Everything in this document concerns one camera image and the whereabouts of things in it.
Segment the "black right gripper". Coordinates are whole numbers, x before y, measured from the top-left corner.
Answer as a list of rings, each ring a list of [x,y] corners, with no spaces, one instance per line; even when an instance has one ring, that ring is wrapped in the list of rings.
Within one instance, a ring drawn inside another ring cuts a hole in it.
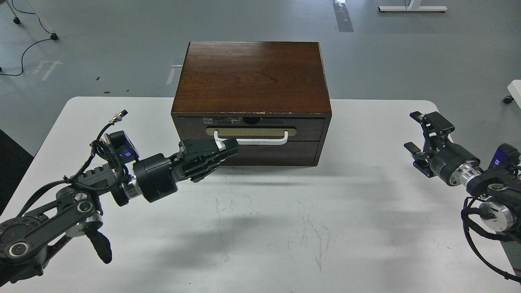
[[[480,160],[461,145],[449,141],[455,126],[439,112],[422,114],[415,111],[409,116],[421,125],[425,139],[422,151],[413,142],[404,144],[413,158],[413,166],[427,178],[438,176],[448,186],[466,186],[471,179],[482,174]],[[430,163],[430,154],[425,151],[438,151]]]

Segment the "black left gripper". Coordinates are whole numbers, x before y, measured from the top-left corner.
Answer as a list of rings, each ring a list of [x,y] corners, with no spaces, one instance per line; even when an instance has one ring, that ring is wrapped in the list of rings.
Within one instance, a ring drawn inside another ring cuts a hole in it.
[[[199,182],[230,157],[238,154],[238,141],[212,139],[189,139],[179,143],[179,180]],[[178,191],[172,174],[173,163],[162,153],[133,163],[132,171],[143,197],[149,203],[158,201]]]

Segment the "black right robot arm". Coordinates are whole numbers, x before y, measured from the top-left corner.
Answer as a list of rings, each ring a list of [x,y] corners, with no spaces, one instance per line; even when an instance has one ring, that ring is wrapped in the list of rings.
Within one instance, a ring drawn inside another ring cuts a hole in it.
[[[465,187],[468,197],[461,210],[464,236],[471,250],[487,267],[507,280],[520,277],[488,262],[477,249],[470,232],[500,242],[520,242],[520,152],[501,144],[487,169],[461,145],[450,140],[455,130],[439,112],[412,112],[410,117],[422,128],[424,146],[404,144],[413,166],[428,178],[438,177],[448,186]]]

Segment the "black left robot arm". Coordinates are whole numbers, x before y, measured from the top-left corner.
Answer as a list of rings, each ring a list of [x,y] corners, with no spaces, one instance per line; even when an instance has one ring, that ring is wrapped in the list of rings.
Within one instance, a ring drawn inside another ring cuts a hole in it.
[[[90,144],[90,156],[71,177],[39,188],[18,215],[1,224],[1,284],[41,276],[50,259],[74,237],[86,236],[98,257],[112,261],[103,226],[100,196],[111,193],[124,206],[142,196],[152,203],[177,192],[177,183],[201,181],[238,152],[238,141],[195,139],[179,143],[169,157],[139,159],[124,131],[106,130],[127,115],[110,120]]]

